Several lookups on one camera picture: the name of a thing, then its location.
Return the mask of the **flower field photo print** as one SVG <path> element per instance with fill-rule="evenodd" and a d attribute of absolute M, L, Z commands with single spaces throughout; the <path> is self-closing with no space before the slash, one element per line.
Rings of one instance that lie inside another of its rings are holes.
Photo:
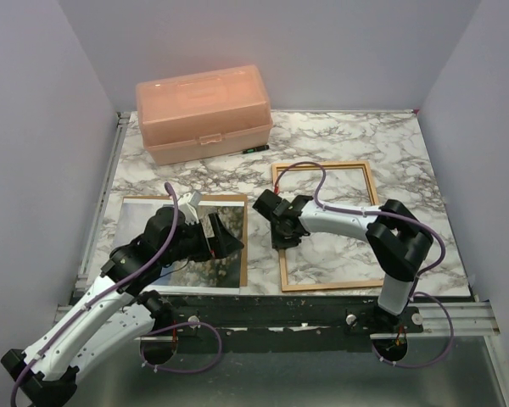
<path fill-rule="evenodd" d="M 136 296 L 237 293 L 247 276 L 246 200 L 205 196 L 188 209 L 169 199 L 128 198 L 100 275 Z"/>

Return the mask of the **brown frame backing board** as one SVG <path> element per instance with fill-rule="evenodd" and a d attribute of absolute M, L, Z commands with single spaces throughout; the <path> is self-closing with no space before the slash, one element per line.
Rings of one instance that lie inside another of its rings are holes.
<path fill-rule="evenodd" d="M 171 199 L 165 196 L 124 197 L 113 246 L 129 243 L 143 232 L 148 219 L 158 209 L 170 205 Z M 210 213 L 217 213 L 229 232 L 243 244 L 248 242 L 246 196 L 205 194 L 199 203 L 198 214 L 206 231 L 210 230 Z M 225 259 L 204 263 L 181 260 L 163 268 L 161 277 L 154 284 L 178 293 L 192 293 L 197 287 L 207 293 L 238 293 L 239 288 L 247 284 L 247 252 L 248 249 L 243 248 Z"/>

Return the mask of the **brown wooden picture frame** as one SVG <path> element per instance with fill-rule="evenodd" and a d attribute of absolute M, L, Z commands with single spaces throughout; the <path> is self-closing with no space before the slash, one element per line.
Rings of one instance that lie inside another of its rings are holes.
<path fill-rule="evenodd" d="M 277 163 L 271 166 L 273 192 L 279 192 L 279 181 L 288 171 L 307 171 L 322 168 L 325 176 L 326 170 L 362 170 L 368 197 L 372 205 L 379 204 L 377 190 L 372 177 L 372 171 L 369 163 L 365 160 L 357 161 L 341 161 L 341 162 L 324 162 L 321 164 L 303 161 L 295 164 Z M 330 282 L 330 283 L 315 283 L 315 284 L 297 284 L 291 285 L 288 282 L 288 263 L 286 257 L 286 248 L 291 248 L 292 243 L 299 243 L 301 235 L 292 237 L 287 234 L 288 230 L 284 230 L 281 226 L 276 226 L 275 222 L 271 222 L 271 241 L 272 247 L 278 252 L 279 270 L 281 278 L 281 289 L 283 293 L 306 293 L 314 291 L 330 291 L 330 290 L 344 290 L 344 289 L 360 289 L 360 288 L 375 288 L 383 285 L 382 279 L 369 279 L 363 281 L 351 282 Z"/>

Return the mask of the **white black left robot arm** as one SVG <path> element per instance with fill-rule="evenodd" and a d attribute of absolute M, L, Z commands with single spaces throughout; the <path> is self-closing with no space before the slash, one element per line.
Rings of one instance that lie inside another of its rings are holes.
<path fill-rule="evenodd" d="M 179 261 L 226 259 L 243 249 L 218 214 L 209 220 L 212 233 L 206 235 L 192 205 L 164 206 L 143 233 L 115 248 L 101 274 L 50 331 L 1 358 L 14 379 L 11 405 L 22 392 L 34 406 L 63 406 L 98 357 L 139 335 L 174 331 L 174 305 L 147 289 L 162 269 Z"/>

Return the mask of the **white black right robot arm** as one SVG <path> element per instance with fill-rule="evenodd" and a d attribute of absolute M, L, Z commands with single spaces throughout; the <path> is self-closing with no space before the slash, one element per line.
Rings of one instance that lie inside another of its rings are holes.
<path fill-rule="evenodd" d="M 397 200 L 380 206 L 354 209 L 347 205 L 318 204 L 307 195 L 291 202 L 269 190 L 263 215 L 271 226 L 271 245 L 287 250 L 300 245 L 304 237 L 328 233 L 368 243 L 385 273 L 378 306 L 373 311 L 375 326 L 392 332 L 404 322 L 404 309 L 421 265 L 433 245 L 433 236 Z"/>

